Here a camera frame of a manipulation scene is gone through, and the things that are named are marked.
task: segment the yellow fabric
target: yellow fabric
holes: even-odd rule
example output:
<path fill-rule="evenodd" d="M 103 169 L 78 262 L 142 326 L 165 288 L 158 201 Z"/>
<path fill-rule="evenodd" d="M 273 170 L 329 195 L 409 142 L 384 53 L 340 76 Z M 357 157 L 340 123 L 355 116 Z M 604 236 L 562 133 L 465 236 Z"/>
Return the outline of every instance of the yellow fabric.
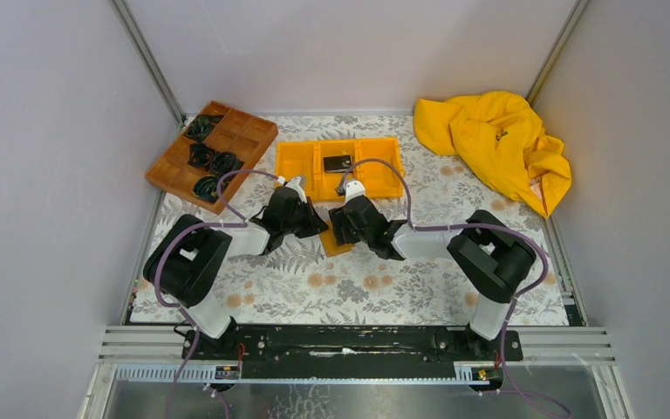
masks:
<path fill-rule="evenodd" d="M 546 135 L 522 97 L 509 92 L 420 99 L 414 133 L 437 155 L 459 155 L 487 186 L 548 218 L 571 186 L 564 143 Z M 539 181 L 541 196 L 530 188 Z"/>

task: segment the gray wall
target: gray wall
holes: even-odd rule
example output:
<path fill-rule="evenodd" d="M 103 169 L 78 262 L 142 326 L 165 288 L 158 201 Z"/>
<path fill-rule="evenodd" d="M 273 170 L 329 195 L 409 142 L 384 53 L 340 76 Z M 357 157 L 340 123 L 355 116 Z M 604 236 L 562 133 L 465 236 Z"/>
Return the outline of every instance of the gray wall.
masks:
<path fill-rule="evenodd" d="M 638 417 L 670 417 L 670 2 L 594 2 L 537 109 L 575 183 L 555 216 Z"/>
<path fill-rule="evenodd" d="M 174 122 L 107 1 L 0 2 L 0 418 L 75 417 Z"/>
<path fill-rule="evenodd" d="M 130 0 L 186 112 L 401 111 L 525 94 L 573 0 Z"/>

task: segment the wooden organizer box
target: wooden organizer box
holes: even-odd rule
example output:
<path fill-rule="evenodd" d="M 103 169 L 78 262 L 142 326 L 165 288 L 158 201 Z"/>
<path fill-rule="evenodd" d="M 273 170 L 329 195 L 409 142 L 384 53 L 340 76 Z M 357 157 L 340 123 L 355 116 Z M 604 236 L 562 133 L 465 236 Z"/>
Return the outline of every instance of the wooden organizer box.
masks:
<path fill-rule="evenodd" d="M 209 102 L 199 114 L 224 115 L 219 124 L 204 139 L 204 143 L 212 147 L 217 153 L 225 151 L 235 153 L 237 158 L 243 162 L 242 168 L 254 168 L 278 135 L 278 127 L 273 122 L 214 101 Z M 215 214 L 220 214 L 224 210 L 222 201 L 218 199 L 216 203 L 210 203 L 194 195 L 194 185 L 209 172 L 188 165 L 189 147 L 195 141 L 186 137 L 187 130 L 188 127 L 145 173 L 145 178 L 154 186 L 166 192 L 199 205 Z M 232 182 L 227 185 L 223 192 L 227 201 L 232 199 L 232 196 L 247 177 L 247 173 L 232 177 Z"/>

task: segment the tabletop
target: tabletop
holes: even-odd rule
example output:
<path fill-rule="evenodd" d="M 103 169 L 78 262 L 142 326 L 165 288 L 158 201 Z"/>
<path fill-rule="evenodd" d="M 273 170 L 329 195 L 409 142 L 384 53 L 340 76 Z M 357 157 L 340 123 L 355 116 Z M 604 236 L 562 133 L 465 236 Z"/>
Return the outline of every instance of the tabletop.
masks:
<path fill-rule="evenodd" d="M 511 201 L 486 187 L 458 156 L 438 156 L 414 136 L 410 116 L 276 116 L 279 136 L 256 165 L 273 172 L 276 143 L 366 137 L 397 137 L 405 178 L 413 196 L 413 219 L 421 223 L 460 223 L 475 210 L 489 210 L 508 227 L 529 236 L 547 250 L 543 219 L 524 203 Z M 268 202 L 273 182 L 250 175 L 231 204 L 253 215 Z M 403 218 L 405 198 L 374 199 L 389 219 Z M 341 203 L 314 203 L 325 220 L 327 210 Z M 236 221 L 165 194 L 158 209 L 147 255 L 179 216 L 192 214 L 206 222 Z M 536 261 L 527 285 L 540 275 Z M 289 235 L 267 256 L 228 258 L 213 293 L 238 323 L 380 324 L 463 326 L 474 311 L 478 293 L 452 260 L 379 259 L 364 244 L 328 258 L 319 237 Z M 177 323 L 175 309 L 158 304 L 153 286 L 137 278 L 131 298 L 130 323 Z M 568 325 L 560 288 L 551 267 L 545 281 L 523 295 L 511 325 Z"/>

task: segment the yellow tray compartment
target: yellow tray compartment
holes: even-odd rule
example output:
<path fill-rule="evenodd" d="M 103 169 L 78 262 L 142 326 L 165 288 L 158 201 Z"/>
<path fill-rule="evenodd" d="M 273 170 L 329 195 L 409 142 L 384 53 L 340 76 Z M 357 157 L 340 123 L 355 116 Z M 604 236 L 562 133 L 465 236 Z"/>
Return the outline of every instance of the yellow tray compartment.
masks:
<path fill-rule="evenodd" d="M 350 155 L 353 162 L 377 158 L 393 164 L 402 175 L 404 167 L 396 137 L 362 138 L 353 140 L 279 142 L 276 152 L 276 173 L 287 179 L 304 175 L 304 192 L 312 201 L 342 201 L 335 188 L 342 174 L 325 173 L 322 159 L 336 155 Z M 404 194 L 399 178 L 392 170 L 377 162 L 356 167 L 353 174 L 366 187 L 369 198 L 395 198 Z"/>

